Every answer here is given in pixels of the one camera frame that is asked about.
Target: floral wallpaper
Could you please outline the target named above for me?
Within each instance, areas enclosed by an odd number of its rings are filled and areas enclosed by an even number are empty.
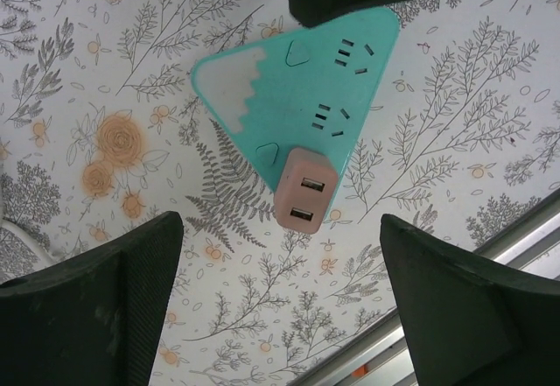
[[[57,260],[184,218],[151,386],[284,385],[394,307],[382,214],[474,249],[560,187],[560,0],[390,5],[401,35],[313,236],[277,226],[189,82],[295,29],[287,0],[0,7],[4,218]],[[0,228],[0,281],[42,265]]]

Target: teal power strip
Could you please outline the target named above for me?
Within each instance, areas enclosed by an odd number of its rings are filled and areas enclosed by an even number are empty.
[[[294,147],[342,179],[398,30],[391,10],[355,12],[205,58],[192,84],[272,191]]]

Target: white cable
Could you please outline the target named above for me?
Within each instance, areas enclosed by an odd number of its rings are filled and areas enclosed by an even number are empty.
[[[53,257],[50,256],[48,253],[46,253],[46,250],[44,250],[37,242],[35,242],[35,239],[33,239],[30,235],[25,233],[24,230],[22,230],[13,222],[8,220],[2,220],[0,227],[5,228],[9,232],[11,232],[14,236],[18,237],[19,240],[21,240],[25,244],[25,246],[29,248],[31,252],[37,255],[39,259],[41,259],[44,263],[46,263],[47,266],[52,266],[56,263]]]

